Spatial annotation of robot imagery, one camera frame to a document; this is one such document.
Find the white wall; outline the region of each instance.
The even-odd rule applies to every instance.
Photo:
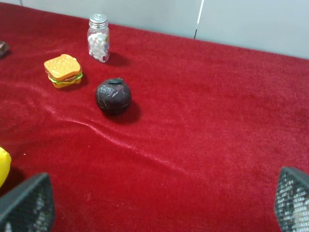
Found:
[[[205,0],[196,38],[309,58],[309,0]]]
[[[10,4],[20,5],[20,0],[0,0],[0,2],[5,2],[5,3],[10,3]]]
[[[201,0],[23,0],[23,5],[84,18],[102,12],[116,24],[193,38]]]

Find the white candy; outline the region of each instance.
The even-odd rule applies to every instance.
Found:
[[[107,34],[101,34],[101,35],[99,35],[99,37],[102,38],[103,40],[106,40]]]
[[[103,49],[101,49],[99,52],[100,52],[101,55],[104,55],[104,56],[106,55],[106,53]]]
[[[88,37],[89,54],[101,62],[105,62],[103,58],[107,55],[104,48],[106,47],[106,39],[108,35],[105,33],[96,33]]]

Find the dark object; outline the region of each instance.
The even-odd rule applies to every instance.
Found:
[[[309,176],[296,168],[281,169],[275,214],[283,232],[309,231]]]
[[[55,218],[49,175],[38,174],[0,198],[1,232],[49,232]]]
[[[0,41],[0,57],[2,57],[9,48],[10,46],[6,42]]]
[[[108,79],[98,86],[96,101],[105,113],[118,115],[131,105],[131,90],[122,78]]]

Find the yellow object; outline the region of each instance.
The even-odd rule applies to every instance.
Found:
[[[46,61],[44,67],[49,80],[56,88],[79,84],[83,76],[80,64],[67,54]]]
[[[8,177],[11,161],[12,159],[10,154],[7,153],[2,147],[0,147],[0,187]]]

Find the bread slice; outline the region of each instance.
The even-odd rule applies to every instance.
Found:
[[[67,54],[46,61],[44,66],[46,71],[57,81],[68,79],[82,71],[77,60]]]

